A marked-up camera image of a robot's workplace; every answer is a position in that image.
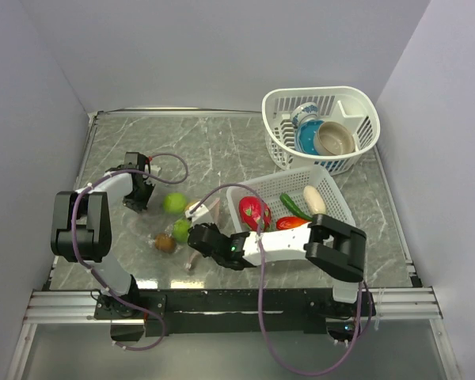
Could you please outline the fake orange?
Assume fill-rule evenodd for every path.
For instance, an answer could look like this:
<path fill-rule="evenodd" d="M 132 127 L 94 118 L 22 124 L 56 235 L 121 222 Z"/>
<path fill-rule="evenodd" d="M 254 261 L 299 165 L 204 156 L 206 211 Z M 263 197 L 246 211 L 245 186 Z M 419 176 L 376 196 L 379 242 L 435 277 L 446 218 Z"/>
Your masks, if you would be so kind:
<path fill-rule="evenodd" d="M 184 212 L 189 211 L 189 210 L 191 209 L 191 207 L 197 205 L 199 202 L 200 202 L 199 199 L 195 199 L 195 200 L 193 200 L 193 201 L 190 201 L 190 202 L 185 206 Z"/>

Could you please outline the fake green chili pepper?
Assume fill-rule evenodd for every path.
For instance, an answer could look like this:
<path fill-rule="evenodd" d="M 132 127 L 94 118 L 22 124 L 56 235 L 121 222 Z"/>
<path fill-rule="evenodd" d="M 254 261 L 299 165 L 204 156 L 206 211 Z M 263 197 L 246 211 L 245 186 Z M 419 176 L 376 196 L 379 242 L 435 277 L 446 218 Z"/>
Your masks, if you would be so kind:
<path fill-rule="evenodd" d="M 279 199 L 281 203 L 285 206 L 285 208 L 288 209 L 288 211 L 290 211 L 294 216 L 304 219 L 306 221 L 312 220 L 312 217 L 307 213 L 303 212 L 287 193 L 282 193 L 279 196 Z"/>

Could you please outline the fake white radish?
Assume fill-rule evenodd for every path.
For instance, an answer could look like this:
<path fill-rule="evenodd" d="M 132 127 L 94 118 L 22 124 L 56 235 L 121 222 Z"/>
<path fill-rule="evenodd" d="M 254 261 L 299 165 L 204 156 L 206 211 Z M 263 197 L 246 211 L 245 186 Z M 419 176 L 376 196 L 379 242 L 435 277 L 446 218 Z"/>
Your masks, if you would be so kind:
<path fill-rule="evenodd" d="M 314 186 L 307 185 L 306 187 L 304 187 L 303 197 L 310 214 L 326 214 L 327 207 L 325 201 L 323 200 L 320 192 Z"/>

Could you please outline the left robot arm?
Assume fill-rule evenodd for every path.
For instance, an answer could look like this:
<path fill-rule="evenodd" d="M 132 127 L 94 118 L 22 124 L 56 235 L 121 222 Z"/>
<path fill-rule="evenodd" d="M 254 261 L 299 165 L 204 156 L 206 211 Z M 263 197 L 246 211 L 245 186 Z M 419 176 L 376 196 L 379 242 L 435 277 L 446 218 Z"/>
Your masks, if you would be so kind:
<path fill-rule="evenodd" d="M 109 207 L 120 201 L 136 213 L 145 211 L 154 190 L 149 174 L 150 159 L 128 152 L 122 165 L 110 169 L 96 183 L 55 196 L 51 251 L 95 275 L 104 296 L 116 295 L 113 309 L 125 318 L 138 314 L 142 299 L 133 275 L 111 254 Z"/>

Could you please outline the clear zip top bag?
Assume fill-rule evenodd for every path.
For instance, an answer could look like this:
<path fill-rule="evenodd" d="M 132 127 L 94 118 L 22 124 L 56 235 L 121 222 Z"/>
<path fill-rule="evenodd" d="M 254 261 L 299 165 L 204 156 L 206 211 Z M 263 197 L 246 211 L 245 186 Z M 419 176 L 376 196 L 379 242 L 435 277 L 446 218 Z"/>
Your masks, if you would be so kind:
<path fill-rule="evenodd" d="M 169 255 L 174 254 L 177 249 L 184 248 L 188 252 L 187 260 L 184 262 L 184 269 L 187 272 L 193 271 L 202 256 L 199 252 L 188 247 L 188 230 L 192 226 L 192 222 L 185 216 L 185 212 L 198 203 L 198 199 L 189 201 L 183 193 L 168 193 L 162 202 L 163 211 L 167 215 L 178 216 L 178 219 L 167 226 L 163 232 L 155 234 L 151 242 L 157 251 Z"/>

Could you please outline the fake green apple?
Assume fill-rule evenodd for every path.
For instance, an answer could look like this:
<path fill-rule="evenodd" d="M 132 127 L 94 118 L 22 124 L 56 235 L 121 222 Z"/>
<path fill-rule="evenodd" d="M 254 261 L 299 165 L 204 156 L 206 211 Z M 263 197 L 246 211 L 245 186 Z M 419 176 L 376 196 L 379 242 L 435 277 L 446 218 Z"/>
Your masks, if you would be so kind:
<path fill-rule="evenodd" d="M 171 192 L 163 199 L 162 207 L 167 214 L 175 215 L 183 213 L 187 204 L 187 198 L 183 193 Z"/>
<path fill-rule="evenodd" d="M 191 222 L 180 218 L 173 224 L 172 237 L 179 243 L 184 244 L 188 240 L 188 230 L 191 228 Z"/>

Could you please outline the fake red dragon fruit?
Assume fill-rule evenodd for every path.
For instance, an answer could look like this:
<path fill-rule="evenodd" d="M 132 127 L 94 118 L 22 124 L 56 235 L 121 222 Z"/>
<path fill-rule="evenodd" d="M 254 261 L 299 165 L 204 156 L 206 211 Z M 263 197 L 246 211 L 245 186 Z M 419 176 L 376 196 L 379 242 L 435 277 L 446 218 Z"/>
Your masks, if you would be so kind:
<path fill-rule="evenodd" d="M 255 196 L 245 196 L 241 198 L 238 204 L 238 212 L 241 221 L 247 225 L 250 230 L 256 231 L 258 226 L 262 231 L 268 231 L 272 223 L 272 212 L 268 205 L 262 205 L 259 198 Z"/>

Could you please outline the fake carrot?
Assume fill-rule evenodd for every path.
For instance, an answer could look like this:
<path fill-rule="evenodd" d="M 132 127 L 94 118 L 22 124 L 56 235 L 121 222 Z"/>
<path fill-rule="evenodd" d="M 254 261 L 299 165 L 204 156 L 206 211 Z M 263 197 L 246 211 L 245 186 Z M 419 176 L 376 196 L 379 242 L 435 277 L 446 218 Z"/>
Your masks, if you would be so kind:
<path fill-rule="evenodd" d="M 276 221 L 275 227 L 277 230 L 290 230 L 308 223 L 308 220 L 299 218 L 297 216 L 286 216 L 279 218 Z"/>

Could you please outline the fake brown kiwi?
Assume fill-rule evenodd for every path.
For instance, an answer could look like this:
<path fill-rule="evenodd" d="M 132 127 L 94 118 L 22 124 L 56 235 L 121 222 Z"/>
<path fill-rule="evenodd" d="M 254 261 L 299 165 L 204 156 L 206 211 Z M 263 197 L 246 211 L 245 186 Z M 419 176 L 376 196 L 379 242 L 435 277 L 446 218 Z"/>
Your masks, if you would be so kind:
<path fill-rule="evenodd" d="M 177 248 L 177 242 L 172 236 L 159 233 L 155 236 L 154 247 L 163 253 L 172 254 Z"/>

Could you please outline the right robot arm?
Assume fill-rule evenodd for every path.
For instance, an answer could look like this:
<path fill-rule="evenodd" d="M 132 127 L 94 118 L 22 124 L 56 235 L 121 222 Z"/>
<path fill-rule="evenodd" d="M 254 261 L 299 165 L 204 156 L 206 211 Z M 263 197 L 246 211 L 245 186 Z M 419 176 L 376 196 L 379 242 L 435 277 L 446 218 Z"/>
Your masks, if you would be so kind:
<path fill-rule="evenodd" d="M 349 315 L 359 304 L 367 234 L 328 215 L 315 215 L 311 222 L 287 230 L 230 236 L 213 223 L 197 223 L 188 230 L 188 245 L 235 271 L 277 261 L 308 261 L 332 277 L 330 304 L 334 312 Z"/>

